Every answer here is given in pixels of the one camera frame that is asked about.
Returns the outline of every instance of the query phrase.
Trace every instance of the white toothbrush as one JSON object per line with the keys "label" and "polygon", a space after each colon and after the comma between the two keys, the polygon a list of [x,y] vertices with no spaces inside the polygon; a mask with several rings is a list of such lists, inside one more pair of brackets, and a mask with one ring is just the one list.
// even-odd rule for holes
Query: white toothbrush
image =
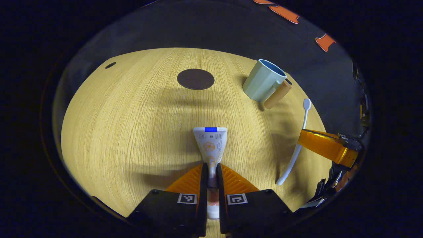
{"label": "white toothbrush", "polygon": [[[305,129],[305,125],[307,124],[307,115],[308,115],[308,110],[310,110],[311,108],[311,101],[310,99],[306,98],[304,100],[304,110],[305,110],[305,115],[304,115],[304,122],[302,123],[302,128]],[[294,167],[295,161],[298,158],[299,152],[301,151],[302,145],[297,144],[295,146],[294,149],[294,153],[292,154],[291,160],[288,163],[288,166],[286,167],[285,172],[280,176],[280,178],[276,181],[277,185],[282,185],[283,182],[285,181],[285,179],[288,177],[289,173],[291,172],[292,168]]]}

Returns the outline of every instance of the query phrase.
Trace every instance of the wooden table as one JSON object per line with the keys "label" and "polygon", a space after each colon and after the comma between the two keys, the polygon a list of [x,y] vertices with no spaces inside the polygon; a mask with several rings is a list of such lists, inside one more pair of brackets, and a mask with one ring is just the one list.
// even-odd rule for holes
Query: wooden table
{"label": "wooden table", "polygon": [[[292,90],[271,110],[261,110],[242,90],[255,63],[193,48],[142,50],[107,60],[66,111],[62,151],[67,168],[89,195],[128,216],[151,189],[166,189],[200,163],[194,127],[227,127],[222,163],[298,209],[314,195],[317,183],[328,179],[331,161],[303,149],[285,183],[275,185],[298,140],[307,95],[287,74]],[[176,77],[186,69],[210,72],[214,85],[204,90],[181,86]],[[325,131],[314,107],[307,128]],[[221,236],[218,221],[207,221],[207,236]]]}

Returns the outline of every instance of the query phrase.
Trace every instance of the dark background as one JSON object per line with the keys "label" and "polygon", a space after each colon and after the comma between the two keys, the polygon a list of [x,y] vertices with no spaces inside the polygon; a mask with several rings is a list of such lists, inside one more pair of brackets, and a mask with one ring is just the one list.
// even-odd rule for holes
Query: dark background
{"label": "dark background", "polygon": [[[306,16],[344,46],[365,76],[374,104],[373,137],[356,179],[326,209],[286,235],[418,235],[421,231],[413,221],[419,222],[421,211],[416,165],[421,154],[411,142],[420,137],[414,132],[420,120],[411,112],[421,107],[410,98],[420,93],[413,76],[420,62],[415,52],[421,50],[416,37],[421,26],[413,11],[417,6],[277,2]],[[1,228],[6,236],[142,236],[101,220],[72,196],[46,159],[38,121],[43,86],[55,62],[142,5],[17,1],[3,6]]]}
{"label": "dark background", "polygon": [[135,10],[96,33],[72,57],[55,97],[55,137],[60,141],[63,117],[76,90],[103,62],[164,47],[205,48],[269,60],[299,83],[327,132],[361,135],[357,115],[363,90],[353,79],[351,58],[340,43],[324,52],[315,38],[325,31],[304,16],[299,21],[295,25],[268,4],[252,0],[160,0]]}

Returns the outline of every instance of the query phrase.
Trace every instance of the light blue mug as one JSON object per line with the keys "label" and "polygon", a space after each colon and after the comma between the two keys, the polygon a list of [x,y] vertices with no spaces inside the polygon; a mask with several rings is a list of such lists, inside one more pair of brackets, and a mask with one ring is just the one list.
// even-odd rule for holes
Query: light blue mug
{"label": "light blue mug", "polygon": [[286,79],[278,66],[259,59],[242,85],[244,93],[257,102],[264,102]]}

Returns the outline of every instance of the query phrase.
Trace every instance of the mug handle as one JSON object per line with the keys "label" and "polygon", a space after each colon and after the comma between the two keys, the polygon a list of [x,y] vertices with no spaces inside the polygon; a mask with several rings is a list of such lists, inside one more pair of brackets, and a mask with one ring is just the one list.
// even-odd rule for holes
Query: mug handle
{"label": "mug handle", "polygon": [[272,84],[272,86],[270,87],[270,89],[267,90],[267,92],[264,95],[264,97],[262,97],[262,99],[260,100],[260,103],[264,103],[264,101],[266,101],[266,99],[268,99],[270,97],[270,95],[272,95],[279,86],[280,86],[280,82],[278,80],[276,80]]}
{"label": "mug handle", "polygon": [[264,102],[264,107],[271,109],[277,102],[279,102],[283,96],[285,96],[292,88],[292,83],[285,79],[281,85],[270,95],[270,97]]}

